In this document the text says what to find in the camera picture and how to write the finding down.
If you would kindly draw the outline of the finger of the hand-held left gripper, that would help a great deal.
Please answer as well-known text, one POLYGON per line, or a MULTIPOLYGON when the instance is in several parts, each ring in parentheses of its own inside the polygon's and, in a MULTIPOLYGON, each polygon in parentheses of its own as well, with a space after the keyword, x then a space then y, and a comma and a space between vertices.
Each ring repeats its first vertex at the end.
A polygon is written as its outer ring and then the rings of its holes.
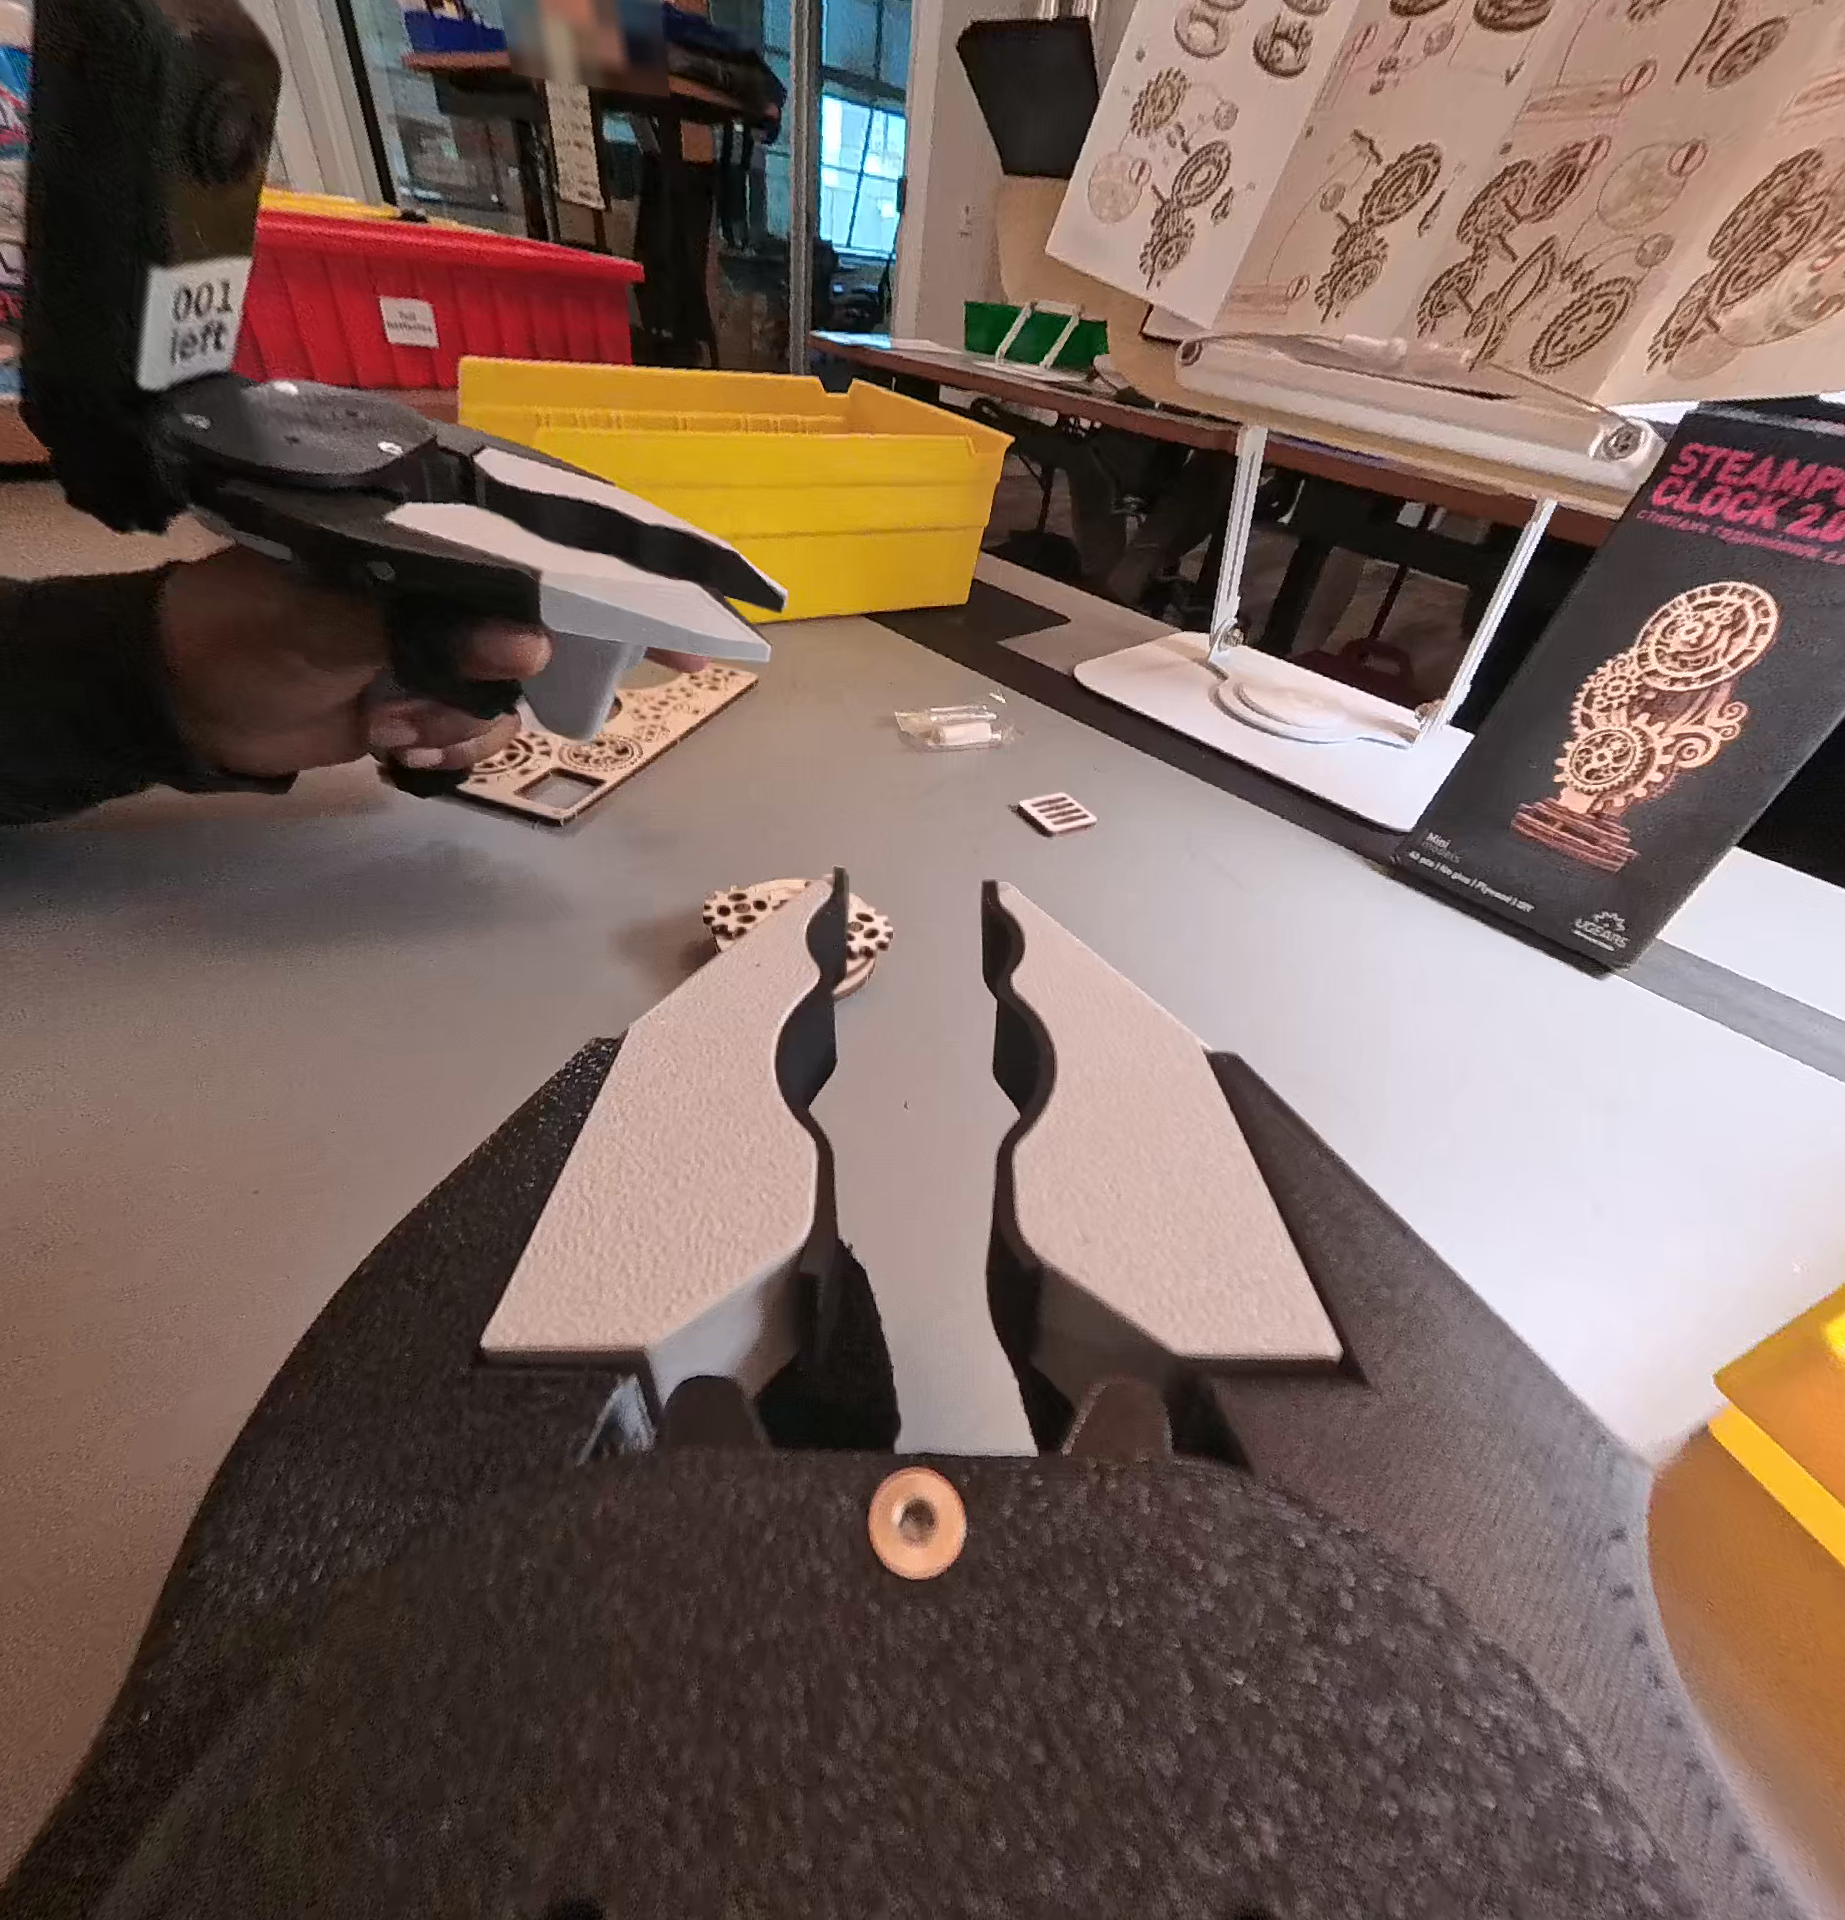
POLYGON ((666 508, 531 450, 484 444, 465 464, 471 504, 579 556, 608 556, 646 574, 781 612, 790 591, 731 540, 666 508))
POLYGON ((569 548, 462 501, 412 501, 390 512, 388 523, 454 558, 484 567, 502 562, 531 578, 531 620, 551 633, 551 660, 524 683, 524 702, 536 721, 563 736, 598 733, 623 683, 648 652, 700 655, 743 668, 770 660, 763 631, 712 587, 569 548))

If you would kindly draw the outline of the person's left hand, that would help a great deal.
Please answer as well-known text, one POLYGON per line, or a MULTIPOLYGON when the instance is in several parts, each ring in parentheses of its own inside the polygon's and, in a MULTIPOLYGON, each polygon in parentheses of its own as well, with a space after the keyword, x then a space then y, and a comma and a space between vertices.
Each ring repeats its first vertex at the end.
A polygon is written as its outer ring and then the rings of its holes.
POLYGON ((170 712, 216 772, 286 778, 377 757, 413 774, 471 770, 524 726, 390 687, 381 606, 248 548, 169 570, 157 641, 170 712))

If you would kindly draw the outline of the wooden parts sheet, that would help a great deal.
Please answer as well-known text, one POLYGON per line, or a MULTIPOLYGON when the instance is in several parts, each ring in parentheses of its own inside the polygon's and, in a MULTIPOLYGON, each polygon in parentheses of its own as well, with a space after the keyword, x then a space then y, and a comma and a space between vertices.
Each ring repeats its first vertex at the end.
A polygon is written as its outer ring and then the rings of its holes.
POLYGON ((712 660, 692 675, 656 675, 640 664, 594 733, 548 732, 524 706, 516 736, 498 756, 467 770, 444 797, 506 813, 527 825, 574 829, 756 683, 756 668, 727 660, 712 660))

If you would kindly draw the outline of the printed instruction booklet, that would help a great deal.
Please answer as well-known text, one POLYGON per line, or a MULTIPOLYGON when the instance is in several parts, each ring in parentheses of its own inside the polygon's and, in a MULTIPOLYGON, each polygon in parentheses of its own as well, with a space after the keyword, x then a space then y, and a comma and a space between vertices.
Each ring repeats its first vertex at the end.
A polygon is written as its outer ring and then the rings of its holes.
POLYGON ((1147 338, 1845 386, 1845 1, 1139 1, 1048 255, 1147 338))

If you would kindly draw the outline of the black clock kit box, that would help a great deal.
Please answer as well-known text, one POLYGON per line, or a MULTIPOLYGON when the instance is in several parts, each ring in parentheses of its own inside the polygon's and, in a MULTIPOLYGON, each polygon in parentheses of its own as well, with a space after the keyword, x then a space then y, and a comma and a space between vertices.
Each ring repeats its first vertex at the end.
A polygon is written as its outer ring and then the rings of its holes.
POLYGON ((1687 413, 1395 867, 1594 971, 1845 748, 1845 401, 1687 413))

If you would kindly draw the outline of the wooden ring base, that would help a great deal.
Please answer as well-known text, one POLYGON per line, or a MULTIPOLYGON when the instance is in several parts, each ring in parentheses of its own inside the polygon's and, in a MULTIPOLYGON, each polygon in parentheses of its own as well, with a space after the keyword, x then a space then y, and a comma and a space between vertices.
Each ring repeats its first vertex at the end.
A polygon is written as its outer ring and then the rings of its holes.
MULTIPOLYGON (((759 919, 766 919, 770 913, 783 909, 798 892, 809 891, 812 886, 814 880, 805 876, 779 876, 717 891, 704 902, 704 925, 717 941, 717 948, 727 949, 740 937, 747 937, 759 919)), ((835 995, 850 999, 860 994, 862 986, 871 983, 871 976, 862 979, 856 991, 835 991, 835 995)))

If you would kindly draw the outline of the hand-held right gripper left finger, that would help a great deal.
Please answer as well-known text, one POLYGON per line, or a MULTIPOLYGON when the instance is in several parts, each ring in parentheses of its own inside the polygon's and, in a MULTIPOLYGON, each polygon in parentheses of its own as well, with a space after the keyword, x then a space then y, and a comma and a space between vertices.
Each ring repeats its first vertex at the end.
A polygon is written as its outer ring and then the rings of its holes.
POLYGON ((697 965, 617 1046, 479 1337, 489 1362, 619 1362, 666 1406, 697 1377, 756 1396, 835 1249, 835 1072, 850 874, 697 965))

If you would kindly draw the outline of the red plastic bin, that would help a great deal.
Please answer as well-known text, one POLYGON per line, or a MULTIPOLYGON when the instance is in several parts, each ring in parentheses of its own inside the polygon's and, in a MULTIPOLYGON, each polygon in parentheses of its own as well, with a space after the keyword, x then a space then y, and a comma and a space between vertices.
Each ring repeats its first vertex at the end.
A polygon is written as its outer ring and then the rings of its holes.
POLYGON ((629 359, 644 263, 400 215, 261 212, 236 369, 444 392, 465 355, 629 359))

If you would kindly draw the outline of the wooden table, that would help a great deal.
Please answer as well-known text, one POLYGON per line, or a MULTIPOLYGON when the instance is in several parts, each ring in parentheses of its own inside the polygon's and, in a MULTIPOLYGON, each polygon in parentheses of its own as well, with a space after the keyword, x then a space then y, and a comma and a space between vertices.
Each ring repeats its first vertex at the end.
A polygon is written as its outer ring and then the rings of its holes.
MULTIPOLYGON (((1214 415, 1151 405, 1129 389, 1035 381, 1014 363, 887 335, 814 329, 825 375, 862 375, 904 397, 943 401, 997 427, 1043 491, 1070 486, 1075 582, 1126 606, 1160 610, 1162 582, 1212 548, 1240 478, 1240 428, 1214 415)), ((1287 533, 1291 556, 1248 637, 1297 655, 1318 627, 1318 591, 1338 556, 1390 567, 1383 614, 1417 579, 1465 591, 1482 620, 1509 574, 1511 548, 1534 504, 1506 482, 1463 481, 1414 456, 1329 448, 1287 428, 1266 450, 1268 504, 1252 529, 1287 533)))

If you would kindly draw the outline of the person's left forearm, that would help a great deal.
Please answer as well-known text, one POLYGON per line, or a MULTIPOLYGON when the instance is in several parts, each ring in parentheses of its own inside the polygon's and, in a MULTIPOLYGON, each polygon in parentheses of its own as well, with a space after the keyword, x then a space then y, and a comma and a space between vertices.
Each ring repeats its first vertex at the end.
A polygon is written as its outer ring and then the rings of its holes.
POLYGON ((65 821, 169 784, 286 794, 294 774, 215 767, 184 741, 159 644, 178 564, 55 579, 0 578, 0 829, 65 821))

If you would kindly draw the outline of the grey desk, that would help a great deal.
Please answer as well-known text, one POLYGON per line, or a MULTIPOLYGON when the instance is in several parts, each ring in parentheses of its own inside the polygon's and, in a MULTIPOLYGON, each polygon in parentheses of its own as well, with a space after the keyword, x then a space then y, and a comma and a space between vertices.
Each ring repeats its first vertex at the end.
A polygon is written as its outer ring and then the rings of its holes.
POLYGON ((759 685, 539 830, 369 767, 0 830, 0 1881, 109 1709, 199 1501, 316 1312, 574 1049, 700 953, 706 892, 851 871, 894 949, 823 1094, 904 1443, 1028 1453, 986 1315, 982 886, 1236 1052, 1636 1453, 1845 1281, 1845 897, 1741 857, 1596 976, 1398 883, 1075 694, 1117 610, 962 666, 779 629, 759 685), (894 712, 1005 702, 928 753, 894 712), (1072 794, 1090 830, 1014 803, 1072 794))

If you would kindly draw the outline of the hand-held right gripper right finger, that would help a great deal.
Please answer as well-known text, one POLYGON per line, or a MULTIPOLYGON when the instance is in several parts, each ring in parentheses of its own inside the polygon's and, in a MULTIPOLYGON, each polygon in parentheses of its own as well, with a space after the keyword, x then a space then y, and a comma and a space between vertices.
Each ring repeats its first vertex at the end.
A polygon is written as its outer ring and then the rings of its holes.
POLYGON ((1343 1334, 1214 1055, 1020 886, 983 883, 991 1072, 1014 1107, 986 1254, 1028 1404, 1140 1379, 1334 1370, 1343 1334))

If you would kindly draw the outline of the white monitor stand base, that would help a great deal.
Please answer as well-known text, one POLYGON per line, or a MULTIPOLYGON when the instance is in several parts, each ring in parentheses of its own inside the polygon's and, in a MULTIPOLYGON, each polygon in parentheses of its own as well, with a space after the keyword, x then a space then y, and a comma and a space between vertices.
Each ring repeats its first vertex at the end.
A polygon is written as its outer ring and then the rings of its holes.
POLYGON ((1557 514, 1617 520, 1687 405, 1607 406, 1530 373, 1479 373, 1467 347, 1356 335, 1203 332, 1178 344, 1175 373, 1240 427, 1212 629, 1090 658, 1075 679, 1353 821, 1417 829, 1472 741, 1459 712, 1557 514), (1374 464, 1406 486, 1406 501, 1426 501, 1444 482, 1530 510, 1447 694, 1360 691, 1248 641, 1244 564, 1279 436, 1374 464))

